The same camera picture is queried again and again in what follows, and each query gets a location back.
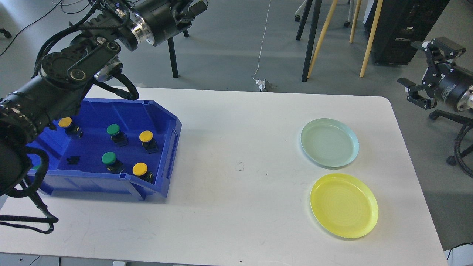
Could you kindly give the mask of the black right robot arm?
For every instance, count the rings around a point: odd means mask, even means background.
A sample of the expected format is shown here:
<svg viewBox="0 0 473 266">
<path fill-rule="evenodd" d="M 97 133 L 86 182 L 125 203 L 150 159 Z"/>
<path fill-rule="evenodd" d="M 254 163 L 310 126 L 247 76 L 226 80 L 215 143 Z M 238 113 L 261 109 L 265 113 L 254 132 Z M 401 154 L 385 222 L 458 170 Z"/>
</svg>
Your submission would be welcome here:
<svg viewBox="0 0 473 266">
<path fill-rule="evenodd" d="M 455 63 L 466 49 L 446 37 L 414 41 L 411 46 L 424 52 L 428 67 L 419 85 L 407 78 L 397 80 L 408 94 L 407 101 L 425 110 L 436 107 L 438 102 L 455 112 L 472 108 L 472 71 Z"/>
</svg>

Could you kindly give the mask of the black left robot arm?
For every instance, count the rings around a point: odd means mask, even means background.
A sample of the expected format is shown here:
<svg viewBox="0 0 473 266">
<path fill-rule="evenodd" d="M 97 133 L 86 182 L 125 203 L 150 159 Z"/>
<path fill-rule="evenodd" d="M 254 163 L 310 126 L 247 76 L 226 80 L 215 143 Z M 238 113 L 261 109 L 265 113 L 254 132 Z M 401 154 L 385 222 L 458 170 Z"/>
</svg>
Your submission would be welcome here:
<svg viewBox="0 0 473 266">
<path fill-rule="evenodd" d="M 1 195 L 28 197 L 44 217 L 2 215 L 1 225 L 51 234 L 58 218 L 38 190 L 46 176 L 49 155 L 30 147 L 55 120 L 77 115 L 93 85 L 127 100 L 139 93 L 117 60 L 120 40 L 129 51 L 142 42 L 157 46 L 183 33 L 207 10 L 208 1 L 90 0 L 89 12 L 75 24 L 47 39 L 37 54 L 28 83 L 1 99 Z"/>
</svg>

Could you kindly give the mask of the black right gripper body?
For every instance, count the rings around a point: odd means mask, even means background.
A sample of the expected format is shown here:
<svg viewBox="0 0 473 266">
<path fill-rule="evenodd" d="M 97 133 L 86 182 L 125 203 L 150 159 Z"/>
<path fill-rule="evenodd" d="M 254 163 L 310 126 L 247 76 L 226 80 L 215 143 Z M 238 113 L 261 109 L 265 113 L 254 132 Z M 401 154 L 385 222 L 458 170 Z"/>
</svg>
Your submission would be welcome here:
<svg viewBox="0 0 473 266">
<path fill-rule="evenodd" d="M 431 83 L 433 89 L 427 92 L 454 111 L 466 111 L 472 108 L 473 73 L 455 66 L 453 69 L 427 68 L 422 82 Z"/>
</svg>

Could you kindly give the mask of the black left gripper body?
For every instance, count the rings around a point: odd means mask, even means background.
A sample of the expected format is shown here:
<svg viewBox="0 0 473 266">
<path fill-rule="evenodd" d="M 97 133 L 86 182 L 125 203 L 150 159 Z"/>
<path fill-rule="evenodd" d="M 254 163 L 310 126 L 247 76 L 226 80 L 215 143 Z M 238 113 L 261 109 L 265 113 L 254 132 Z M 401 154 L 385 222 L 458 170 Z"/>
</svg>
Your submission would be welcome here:
<svg viewBox="0 0 473 266">
<path fill-rule="evenodd" d="M 195 18 L 205 12 L 208 1 L 146 0 L 142 3 L 142 18 L 147 25 L 146 41 L 158 46 L 191 27 Z"/>
</svg>

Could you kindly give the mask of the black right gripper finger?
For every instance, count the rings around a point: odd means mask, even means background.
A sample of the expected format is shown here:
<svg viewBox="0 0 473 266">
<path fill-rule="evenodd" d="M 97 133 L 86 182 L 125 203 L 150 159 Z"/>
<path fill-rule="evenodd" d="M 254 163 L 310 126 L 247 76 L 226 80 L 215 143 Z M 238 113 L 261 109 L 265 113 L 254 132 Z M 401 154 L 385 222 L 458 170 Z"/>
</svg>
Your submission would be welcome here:
<svg viewBox="0 0 473 266">
<path fill-rule="evenodd" d="M 425 98 L 419 94 L 419 92 L 421 91 L 431 91 L 433 89 L 431 83 L 423 82 L 420 85 L 416 85 L 414 82 L 410 81 L 407 78 L 399 78 L 398 83 L 404 86 L 404 90 L 408 94 L 407 101 L 415 104 L 416 106 L 424 110 L 436 107 L 436 100 L 432 96 L 428 96 L 427 98 Z"/>
<path fill-rule="evenodd" d="M 430 41 L 411 42 L 411 47 L 422 51 L 427 59 L 427 66 L 431 69 L 453 69 L 456 59 L 466 52 L 466 48 L 446 38 L 438 37 Z"/>
</svg>

